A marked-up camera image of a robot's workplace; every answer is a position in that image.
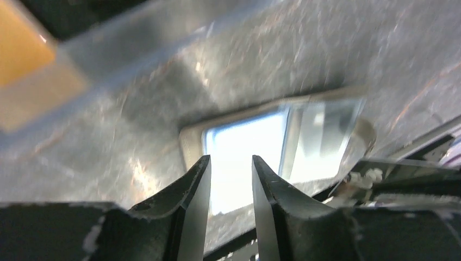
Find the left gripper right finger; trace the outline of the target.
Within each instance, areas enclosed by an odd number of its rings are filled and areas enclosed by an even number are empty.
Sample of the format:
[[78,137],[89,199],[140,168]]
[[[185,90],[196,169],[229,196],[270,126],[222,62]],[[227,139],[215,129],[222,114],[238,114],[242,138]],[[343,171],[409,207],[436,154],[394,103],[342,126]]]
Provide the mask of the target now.
[[252,190],[260,260],[338,260],[334,208],[299,191],[252,157]]

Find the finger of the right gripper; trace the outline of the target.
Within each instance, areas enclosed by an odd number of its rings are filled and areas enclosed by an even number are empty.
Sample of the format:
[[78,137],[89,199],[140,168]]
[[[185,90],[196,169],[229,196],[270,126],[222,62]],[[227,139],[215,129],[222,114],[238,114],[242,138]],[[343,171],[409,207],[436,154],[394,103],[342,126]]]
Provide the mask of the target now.
[[405,206],[460,203],[460,169],[419,160],[362,159],[334,186],[324,203]]

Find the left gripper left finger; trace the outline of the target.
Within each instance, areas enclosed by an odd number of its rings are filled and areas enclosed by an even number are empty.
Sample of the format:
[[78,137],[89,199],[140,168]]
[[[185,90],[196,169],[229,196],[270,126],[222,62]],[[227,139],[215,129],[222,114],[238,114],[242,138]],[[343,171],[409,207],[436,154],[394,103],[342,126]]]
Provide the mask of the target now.
[[148,220],[141,229],[147,260],[202,260],[211,189],[211,157],[129,211]]

